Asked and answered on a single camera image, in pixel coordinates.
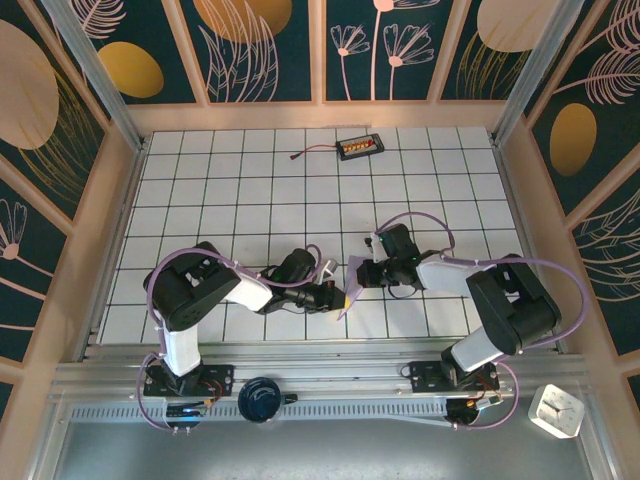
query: small clock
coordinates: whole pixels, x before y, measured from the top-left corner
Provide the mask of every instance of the small clock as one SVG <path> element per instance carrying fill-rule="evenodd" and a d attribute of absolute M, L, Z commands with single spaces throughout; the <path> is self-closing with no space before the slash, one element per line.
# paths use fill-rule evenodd
<path fill-rule="evenodd" d="M 545 385 L 536 390 L 529 418 L 551 435 L 573 438 L 580 431 L 584 403 L 555 385 Z"/>

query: white tiled floor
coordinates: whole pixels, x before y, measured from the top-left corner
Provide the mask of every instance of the white tiled floor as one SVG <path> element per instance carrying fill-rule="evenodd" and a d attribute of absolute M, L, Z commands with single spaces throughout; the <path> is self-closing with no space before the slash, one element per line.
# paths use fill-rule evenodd
<path fill-rule="evenodd" d="M 369 254 L 364 237 L 398 213 L 434 214 L 454 230 L 458 257 L 521 253 L 513 218 L 483 128 L 380 128 L 386 151 L 340 162 L 314 144 L 365 129 L 158 132 L 144 168 L 99 341 L 157 343 L 142 280 L 167 254 L 207 240 L 255 269 L 296 247 L 320 246 L 342 267 Z M 402 220 L 421 249 L 447 236 L 425 218 Z M 403 296 L 411 291 L 398 288 Z M 460 337 L 479 326 L 473 302 L 443 292 L 393 299 L 366 290 L 345 320 L 337 313 L 255 315 L 219 305 L 199 324 L 206 342 L 345 338 Z"/>

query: blue cup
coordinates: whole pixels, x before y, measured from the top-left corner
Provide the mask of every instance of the blue cup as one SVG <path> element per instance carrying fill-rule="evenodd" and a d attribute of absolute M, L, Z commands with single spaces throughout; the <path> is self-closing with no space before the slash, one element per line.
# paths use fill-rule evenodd
<path fill-rule="evenodd" d="M 265 423 L 273 418 L 282 405 L 298 400 L 295 394 L 282 395 L 280 388 L 270 378 L 249 380 L 238 394 L 238 408 L 244 418 L 253 423 Z"/>

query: yellow oval shape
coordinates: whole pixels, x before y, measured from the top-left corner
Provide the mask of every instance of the yellow oval shape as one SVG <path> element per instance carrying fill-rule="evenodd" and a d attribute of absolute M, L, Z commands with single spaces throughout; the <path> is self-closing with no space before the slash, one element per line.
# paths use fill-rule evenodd
<path fill-rule="evenodd" d="M 0 20 L 0 138 L 33 150 L 58 123 L 60 98 L 47 56 L 31 37 Z"/>
<path fill-rule="evenodd" d="M 551 128 L 551 165 L 565 177 L 578 173 L 596 144 L 598 125 L 588 107 L 571 103 L 564 107 Z"/>
<path fill-rule="evenodd" d="M 260 31 L 249 36 L 251 22 L 247 7 L 251 9 L 256 19 L 264 18 L 271 34 L 275 37 L 284 30 L 291 18 L 291 0 L 194 0 L 193 4 L 200 14 L 202 21 L 217 35 L 238 43 L 248 43 L 263 40 Z M 232 4 L 234 9 L 224 4 Z"/>
<path fill-rule="evenodd" d="M 478 9 L 478 35 L 498 52 L 531 50 L 557 5 L 558 0 L 483 0 Z"/>
<path fill-rule="evenodd" d="M 98 56 L 116 88 L 126 95 L 149 98 L 164 86 L 158 62 L 133 43 L 110 43 L 98 51 Z"/>

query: dark blue mug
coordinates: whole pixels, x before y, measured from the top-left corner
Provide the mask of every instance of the dark blue mug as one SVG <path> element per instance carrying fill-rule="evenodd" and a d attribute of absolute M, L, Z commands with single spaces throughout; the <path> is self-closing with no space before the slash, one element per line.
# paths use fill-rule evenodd
<path fill-rule="evenodd" d="M 238 408 L 244 418 L 253 423 L 272 420 L 282 405 L 298 400 L 295 394 L 282 395 L 280 388 L 270 378 L 257 377 L 249 380 L 238 394 Z"/>

